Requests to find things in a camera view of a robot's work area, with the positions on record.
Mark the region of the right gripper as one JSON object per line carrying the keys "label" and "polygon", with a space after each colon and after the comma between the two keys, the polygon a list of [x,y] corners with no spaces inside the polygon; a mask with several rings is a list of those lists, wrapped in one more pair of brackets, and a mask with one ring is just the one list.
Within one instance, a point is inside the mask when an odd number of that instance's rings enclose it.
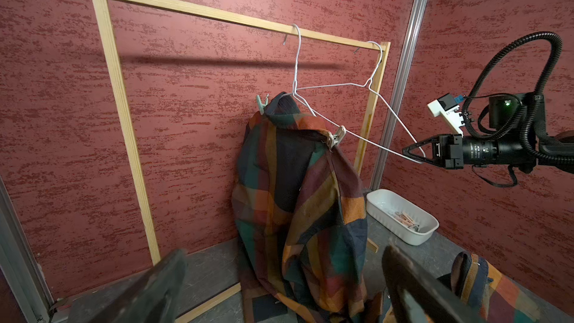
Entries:
{"label": "right gripper", "polygon": [[[425,157],[424,147],[433,144],[433,157]],[[414,150],[422,152],[422,156],[412,153]],[[436,165],[447,170],[462,169],[463,163],[463,136],[438,135],[417,141],[402,149],[404,156],[415,162]]]}

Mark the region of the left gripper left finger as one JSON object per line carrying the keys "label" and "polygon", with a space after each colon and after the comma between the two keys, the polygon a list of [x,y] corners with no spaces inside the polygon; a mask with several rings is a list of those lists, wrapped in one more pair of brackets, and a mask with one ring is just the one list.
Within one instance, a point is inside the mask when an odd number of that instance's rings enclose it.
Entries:
{"label": "left gripper left finger", "polygon": [[185,250],[170,252],[91,321],[174,322],[186,269]]}

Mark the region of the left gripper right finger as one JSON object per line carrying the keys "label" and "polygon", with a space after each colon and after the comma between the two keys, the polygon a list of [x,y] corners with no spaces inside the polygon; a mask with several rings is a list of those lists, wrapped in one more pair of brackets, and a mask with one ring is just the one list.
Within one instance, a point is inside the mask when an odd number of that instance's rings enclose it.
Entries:
{"label": "left gripper right finger", "polygon": [[382,268],[397,322],[484,321],[398,246],[385,248]]}

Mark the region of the plaid shirt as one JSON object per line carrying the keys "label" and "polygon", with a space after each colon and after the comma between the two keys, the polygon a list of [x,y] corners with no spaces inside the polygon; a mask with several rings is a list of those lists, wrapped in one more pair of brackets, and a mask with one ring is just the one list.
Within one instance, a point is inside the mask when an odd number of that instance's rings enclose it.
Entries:
{"label": "plaid shirt", "polygon": [[438,278],[486,322],[539,322],[539,306],[510,278],[477,254],[463,251]]}
{"label": "plaid shirt", "polygon": [[320,118],[279,94],[246,127],[232,205],[247,322],[360,322],[363,184]]}

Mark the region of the white clothespin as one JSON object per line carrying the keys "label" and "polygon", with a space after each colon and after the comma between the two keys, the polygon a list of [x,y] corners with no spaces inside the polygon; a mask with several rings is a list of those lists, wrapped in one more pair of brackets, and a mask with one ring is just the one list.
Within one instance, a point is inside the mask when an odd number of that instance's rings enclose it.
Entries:
{"label": "white clothespin", "polygon": [[334,134],[331,132],[328,132],[327,134],[327,146],[332,150],[342,142],[347,134],[347,130],[345,126],[340,126]]}

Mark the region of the grey clothespin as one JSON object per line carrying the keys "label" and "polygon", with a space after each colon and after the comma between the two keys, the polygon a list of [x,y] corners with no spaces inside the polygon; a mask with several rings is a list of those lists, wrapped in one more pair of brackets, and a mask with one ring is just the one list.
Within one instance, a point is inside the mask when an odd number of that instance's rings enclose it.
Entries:
{"label": "grey clothespin", "polygon": [[256,101],[257,101],[257,108],[259,110],[259,113],[261,115],[265,114],[265,108],[267,107],[267,105],[269,104],[269,94],[266,94],[264,98],[262,98],[260,95],[256,95]]}

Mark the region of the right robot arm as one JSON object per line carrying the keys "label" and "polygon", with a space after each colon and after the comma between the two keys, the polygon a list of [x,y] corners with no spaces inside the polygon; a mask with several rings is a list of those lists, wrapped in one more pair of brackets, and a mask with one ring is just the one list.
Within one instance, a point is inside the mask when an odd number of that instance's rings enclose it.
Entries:
{"label": "right robot arm", "polygon": [[[487,95],[488,105],[478,119],[471,117],[469,107],[480,98],[479,91],[487,76],[509,53],[527,43],[544,40],[551,46],[549,58],[535,88],[522,94]],[[470,166],[472,170],[489,165],[504,165],[511,182],[517,186],[515,170],[531,173],[537,165],[552,166],[573,172],[573,132],[551,136],[546,131],[544,88],[561,52],[561,37],[550,31],[539,31],[509,43],[482,70],[466,96],[446,94],[428,104],[433,116],[441,116],[451,133],[435,135],[402,150],[403,156],[447,170]]]}

